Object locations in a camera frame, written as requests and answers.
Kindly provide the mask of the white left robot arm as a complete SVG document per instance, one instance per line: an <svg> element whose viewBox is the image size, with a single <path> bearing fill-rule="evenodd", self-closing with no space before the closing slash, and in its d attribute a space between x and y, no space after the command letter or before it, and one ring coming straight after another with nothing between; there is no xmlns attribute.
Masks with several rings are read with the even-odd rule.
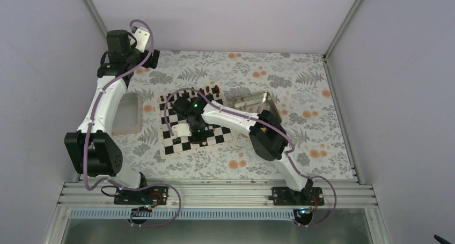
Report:
<svg viewBox="0 0 455 244"><path fill-rule="evenodd" d="M128 88L134 71L140 66L155 68L152 52L146 49L153 39L144 27L109 31L108 50L97 71L97 89L89 111L77 131L69 132L64 144L78 174L87 181L101 176L103 180L128 190L137 204L149 198L149 188L141 184L141 174L123 163L121 149L112 140L115 114Z"/></svg>

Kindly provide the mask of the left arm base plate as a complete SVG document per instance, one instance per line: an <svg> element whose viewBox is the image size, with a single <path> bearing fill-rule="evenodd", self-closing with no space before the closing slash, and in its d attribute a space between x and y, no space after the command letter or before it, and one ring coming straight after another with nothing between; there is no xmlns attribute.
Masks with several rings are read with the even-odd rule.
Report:
<svg viewBox="0 0 455 244"><path fill-rule="evenodd" d="M116 205L166 205L168 187L155 186L142 191L117 189L113 203Z"/></svg>

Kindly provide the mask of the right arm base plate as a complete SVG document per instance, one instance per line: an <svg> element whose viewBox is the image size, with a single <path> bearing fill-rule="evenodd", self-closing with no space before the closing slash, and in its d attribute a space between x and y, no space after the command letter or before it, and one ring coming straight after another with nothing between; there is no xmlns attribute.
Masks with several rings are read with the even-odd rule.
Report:
<svg viewBox="0 0 455 244"><path fill-rule="evenodd" d="M294 191L288 187L273 187L268 199L275 206L311 206L324 205L324 195L319 187L312 187L308 193Z"/></svg>

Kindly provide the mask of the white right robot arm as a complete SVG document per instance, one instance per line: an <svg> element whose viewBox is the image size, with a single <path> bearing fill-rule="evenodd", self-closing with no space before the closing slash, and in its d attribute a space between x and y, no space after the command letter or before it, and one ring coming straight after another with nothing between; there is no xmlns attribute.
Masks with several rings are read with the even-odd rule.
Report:
<svg viewBox="0 0 455 244"><path fill-rule="evenodd" d="M206 97L198 97L193 102L178 97L172 109L186 120L186 123L168 126L173 138L188 137L192 142L202 142L208 138L209 125L247 135L256 155L275 164L284 176L292 201L303 205L310 200L313 181L297 169L291 157L295 145L270 111L243 112Z"/></svg>

